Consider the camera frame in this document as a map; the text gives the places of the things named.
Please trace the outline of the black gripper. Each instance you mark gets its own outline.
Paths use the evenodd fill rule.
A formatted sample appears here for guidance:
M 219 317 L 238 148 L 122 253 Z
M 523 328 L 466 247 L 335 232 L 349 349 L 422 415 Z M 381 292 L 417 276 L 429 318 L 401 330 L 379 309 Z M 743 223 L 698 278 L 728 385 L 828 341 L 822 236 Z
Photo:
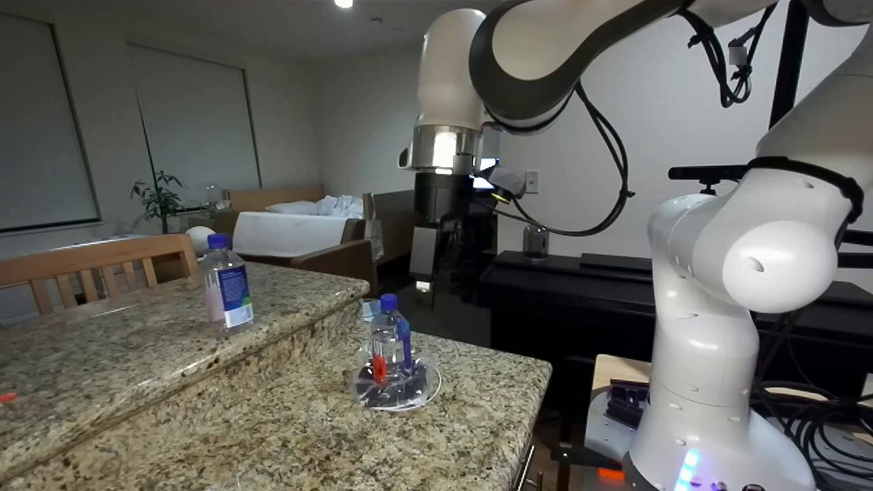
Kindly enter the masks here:
M 458 218 L 473 195 L 469 175 L 433 175 L 421 171 L 414 176 L 414 213 L 421 223 L 440 223 Z

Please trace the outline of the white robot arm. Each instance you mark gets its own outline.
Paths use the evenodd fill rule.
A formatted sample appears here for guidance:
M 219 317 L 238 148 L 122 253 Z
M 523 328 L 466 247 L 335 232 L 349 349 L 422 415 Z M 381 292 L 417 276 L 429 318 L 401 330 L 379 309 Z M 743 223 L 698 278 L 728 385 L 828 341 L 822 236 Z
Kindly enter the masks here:
M 777 0 L 504 0 L 452 7 L 422 34 L 406 167 L 417 220 L 458 213 L 489 122 L 562 111 L 589 62 L 665 17 L 698 30 Z M 650 218 L 656 347 L 628 476 L 652 491 L 815 491 L 803 450 L 751 409 L 758 314 L 828 292 L 843 229 L 873 188 L 873 34 L 755 143 L 736 188 L 686 193 Z

